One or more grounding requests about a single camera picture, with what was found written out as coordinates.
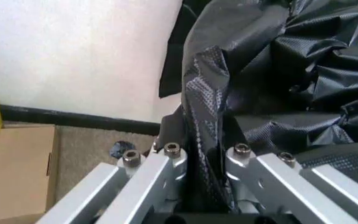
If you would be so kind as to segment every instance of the black plastic bag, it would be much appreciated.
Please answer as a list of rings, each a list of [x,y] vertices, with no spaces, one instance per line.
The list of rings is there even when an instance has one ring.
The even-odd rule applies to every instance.
[[[184,209],[237,212],[224,116],[237,115],[259,154],[358,142],[358,1],[214,0],[186,39],[182,74]],[[249,127],[239,114],[273,115]]]

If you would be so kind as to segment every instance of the metal frame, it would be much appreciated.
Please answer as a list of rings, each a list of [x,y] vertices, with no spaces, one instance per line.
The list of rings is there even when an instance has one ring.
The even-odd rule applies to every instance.
[[[90,223],[128,181],[123,168],[100,163],[36,224]]]
[[[238,175],[267,213],[289,210],[303,224],[358,223],[275,154],[251,159]]]
[[[167,157],[151,153],[96,224],[140,224],[165,200],[173,182],[173,165]]]
[[[301,175],[358,220],[358,183],[330,165],[304,169]]]

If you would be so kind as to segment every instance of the black plastic sheet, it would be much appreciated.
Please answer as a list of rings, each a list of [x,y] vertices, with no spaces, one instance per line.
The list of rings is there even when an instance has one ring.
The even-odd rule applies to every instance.
[[[358,1],[213,0],[186,39],[182,75],[184,210],[237,212],[224,117],[257,154],[358,142]]]

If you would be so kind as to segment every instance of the beige carpet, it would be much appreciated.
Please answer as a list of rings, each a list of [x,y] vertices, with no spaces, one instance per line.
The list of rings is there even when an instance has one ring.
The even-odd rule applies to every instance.
[[[109,155],[109,149],[116,141],[129,141],[137,150],[145,152],[150,149],[155,138],[143,134],[69,126],[58,126],[57,130],[60,137],[60,156],[56,201],[66,195],[99,163],[116,164],[117,159]]]

